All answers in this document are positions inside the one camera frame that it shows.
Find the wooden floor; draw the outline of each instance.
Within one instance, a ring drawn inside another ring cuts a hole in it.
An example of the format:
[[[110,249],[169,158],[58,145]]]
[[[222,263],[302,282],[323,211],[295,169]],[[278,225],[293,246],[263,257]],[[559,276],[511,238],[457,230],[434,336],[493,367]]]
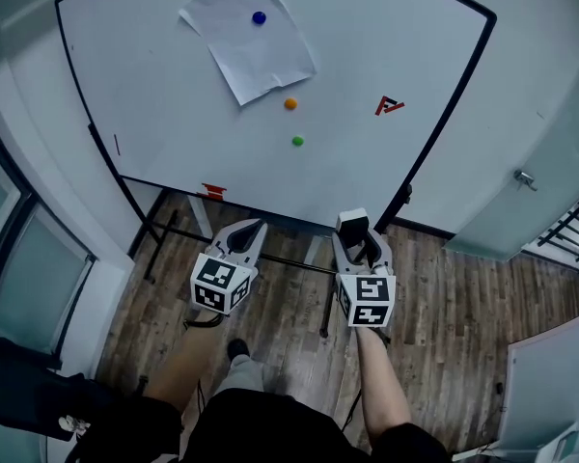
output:
[[[179,227],[197,231],[188,201],[171,196],[157,221],[179,211]],[[209,203],[210,223],[221,227],[248,217],[241,209]],[[387,233],[397,275],[397,302],[389,325],[390,358],[411,403],[415,423],[448,450],[461,451],[493,441],[506,385],[507,347],[579,315],[579,276],[560,266],[520,256],[508,263],[476,259],[442,249],[444,240],[391,227]],[[309,236],[272,227],[265,250],[303,259]],[[153,270],[152,285],[142,280],[154,249],[147,237],[114,319],[98,380],[132,392],[142,374],[167,357],[182,334],[189,311],[189,276],[204,249],[189,238],[170,234]],[[330,264],[329,243],[317,265]],[[225,324],[223,347],[202,379],[207,396],[225,376],[227,340],[244,338],[256,361],[264,363],[264,383],[275,393],[323,412],[342,424],[359,389],[356,341],[337,304],[330,336],[319,323],[329,278],[269,261],[245,304]],[[185,442],[197,421],[193,396],[184,414]],[[359,408],[345,431],[349,441],[367,449]]]

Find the whiteboard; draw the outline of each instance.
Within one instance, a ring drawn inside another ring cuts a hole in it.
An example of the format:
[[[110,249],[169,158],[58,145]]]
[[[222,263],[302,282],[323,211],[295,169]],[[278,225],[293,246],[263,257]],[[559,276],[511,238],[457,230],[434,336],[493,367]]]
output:
[[[56,3],[118,173],[193,194],[222,187],[225,201],[328,227],[353,207],[372,221],[384,214],[452,113],[495,19],[463,0],[281,0],[317,75],[239,107],[179,18],[188,1]],[[404,106],[377,116],[383,96]]]
[[[535,448],[574,422],[579,430],[579,317],[509,346],[504,408],[507,449]]]

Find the person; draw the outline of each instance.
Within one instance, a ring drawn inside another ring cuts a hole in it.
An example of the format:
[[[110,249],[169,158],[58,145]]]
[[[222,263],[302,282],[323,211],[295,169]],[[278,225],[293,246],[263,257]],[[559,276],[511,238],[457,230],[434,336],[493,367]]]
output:
[[[215,316],[203,310],[197,324]],[[92,421],[77,445],[78,461],[178,462],[180,417],[219,346],[222,327],[188,328],[142,396],[117,402]],[[181,461],[450,461],[436,439],[412,424],[379,336],[369,328],[355,328],[355,334],[371,456],[354,448],[330,417],[290,396],[264,393],[260,366],[243,340],[232,340],[228,376],[202,412]]]

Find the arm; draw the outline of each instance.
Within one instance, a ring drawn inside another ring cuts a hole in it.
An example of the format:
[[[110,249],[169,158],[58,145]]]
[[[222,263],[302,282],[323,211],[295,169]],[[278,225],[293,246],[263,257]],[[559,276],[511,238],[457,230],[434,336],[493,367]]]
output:
[[[202,310],[198,322],[208,322],[217,313]],[[223,323],[213,328],[189,328],[165,364],[152,376],[144,396],[166,401],[180,413],[188,404],[208,360],[220,343]]]
[[[384,343],[369,328],[355,329],[365,425],[373,445],[387,429],[411,422],[411,416]]]

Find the orange ball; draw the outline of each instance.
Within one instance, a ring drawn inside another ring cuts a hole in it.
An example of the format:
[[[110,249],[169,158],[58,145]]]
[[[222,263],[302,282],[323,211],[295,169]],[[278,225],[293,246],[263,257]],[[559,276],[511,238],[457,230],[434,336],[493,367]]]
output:
[[[289,97],[286,99],[285,105],[288,110],[293,110],[296,106],[298,106],[298,101],[296,101],[293,97]]]

